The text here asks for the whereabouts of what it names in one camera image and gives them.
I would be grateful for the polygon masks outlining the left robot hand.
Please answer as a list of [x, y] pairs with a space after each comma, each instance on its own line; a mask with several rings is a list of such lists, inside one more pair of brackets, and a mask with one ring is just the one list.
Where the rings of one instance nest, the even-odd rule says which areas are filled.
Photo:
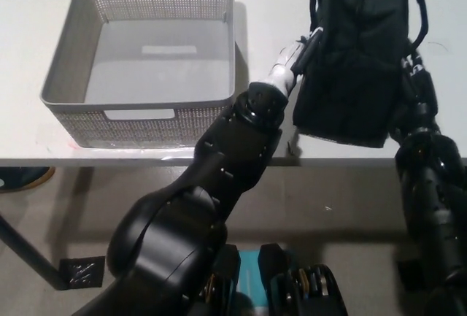
[[323, 32], [323, 27], [317, 27], [282, 49], [263, 82], [274, 86], [288, 97], [296, 85], [297, 76], [304, 73], [307, 64], [311, 61]]

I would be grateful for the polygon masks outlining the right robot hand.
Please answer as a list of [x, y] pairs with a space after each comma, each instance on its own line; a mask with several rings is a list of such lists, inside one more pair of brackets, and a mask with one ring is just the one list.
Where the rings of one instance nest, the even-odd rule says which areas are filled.
[[430, 111], [438, 111], [438, 102], [430, 72], [425, 68], [418, 50], [413, 51], [402, 61], [401, 90], [408, 105], [427, 104]]

